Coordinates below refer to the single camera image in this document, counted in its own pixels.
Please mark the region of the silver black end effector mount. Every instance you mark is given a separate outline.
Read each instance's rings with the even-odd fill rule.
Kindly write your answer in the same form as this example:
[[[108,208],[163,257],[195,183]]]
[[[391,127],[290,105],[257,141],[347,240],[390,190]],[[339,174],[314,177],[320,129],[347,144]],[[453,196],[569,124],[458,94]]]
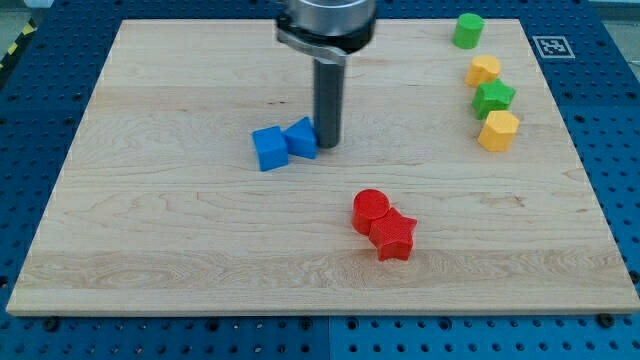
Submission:
[[[376,25],[376,0],[289,0],[276,18],[276,39],[323,64],[345,66]]]

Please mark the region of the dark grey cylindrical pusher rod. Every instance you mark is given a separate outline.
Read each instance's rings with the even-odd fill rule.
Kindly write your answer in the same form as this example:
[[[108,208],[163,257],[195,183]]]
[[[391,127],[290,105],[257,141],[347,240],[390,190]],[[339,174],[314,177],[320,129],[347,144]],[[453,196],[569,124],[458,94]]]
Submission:
[[[344,67],[313,60],[313,127],[320,148],[334,148],[341,138]]]

